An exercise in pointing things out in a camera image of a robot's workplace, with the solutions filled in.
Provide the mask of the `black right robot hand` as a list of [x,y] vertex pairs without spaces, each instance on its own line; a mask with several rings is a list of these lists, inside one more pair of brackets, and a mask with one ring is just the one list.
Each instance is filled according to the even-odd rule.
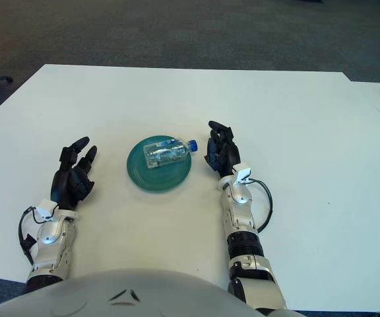
[[221,178],[232,175],[233,166],[241,162],[232,129],[215,121],[209,121],[208,126],[211,131],[205,160]]

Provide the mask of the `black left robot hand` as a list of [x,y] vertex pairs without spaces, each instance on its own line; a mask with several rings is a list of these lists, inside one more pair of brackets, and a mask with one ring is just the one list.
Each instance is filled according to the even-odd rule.
[[59,170],[53,177],[50,198],[60,209],[74,211],[78,202],[83,201],[94,187],[88,178],[92,163],[97,154],[97,146],[77,160],[79,153],[87,146],[90,139],[83,137],[68,147],[63,147],[59,159]]

